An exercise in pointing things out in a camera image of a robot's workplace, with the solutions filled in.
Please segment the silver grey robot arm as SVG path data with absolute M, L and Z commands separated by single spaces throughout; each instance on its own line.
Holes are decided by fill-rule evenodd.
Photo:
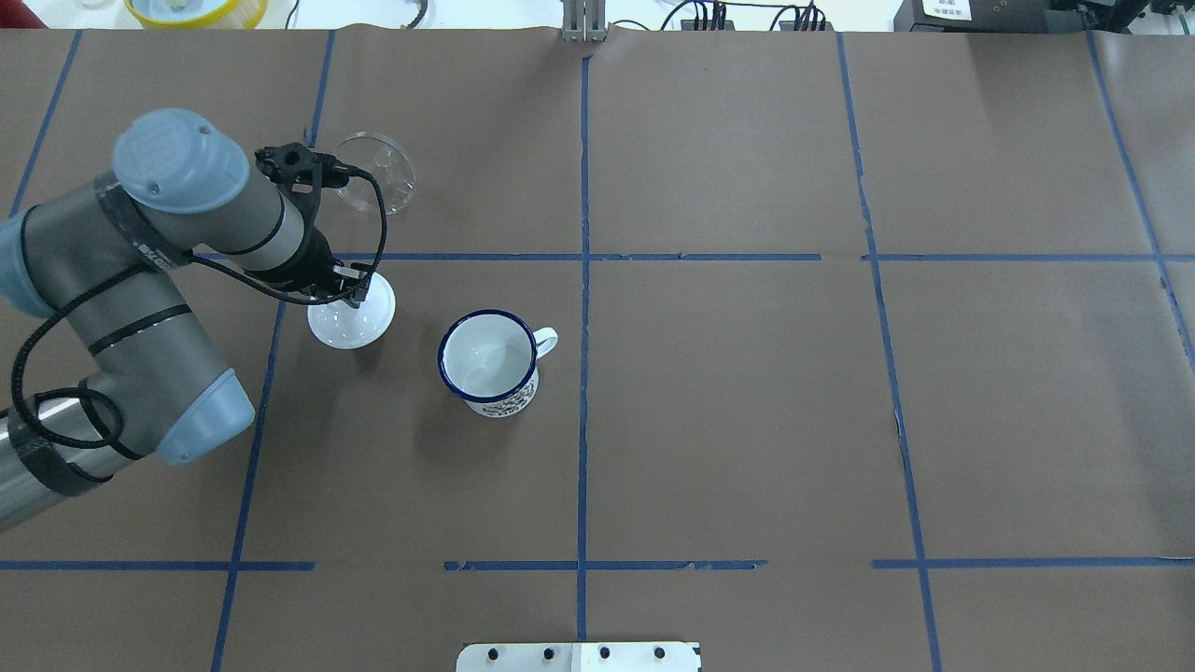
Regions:
M 315 228 L 324 189 L 376 171 L 292 142 L 247 155 L 209 120 L 157 109 L 94 179 L 4 222 L 4 297 L 41 324 L 4 377 L 4 530 L 145 456 L 186 465 L 255 424 L 235 369 L 171 271 L 197 264 L 284 303 L 367 300 Z

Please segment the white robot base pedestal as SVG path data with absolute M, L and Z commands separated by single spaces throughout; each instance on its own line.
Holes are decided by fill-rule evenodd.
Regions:
M 684 641 L 467 644 L 456 671 L 701 671 L 700 646 Z

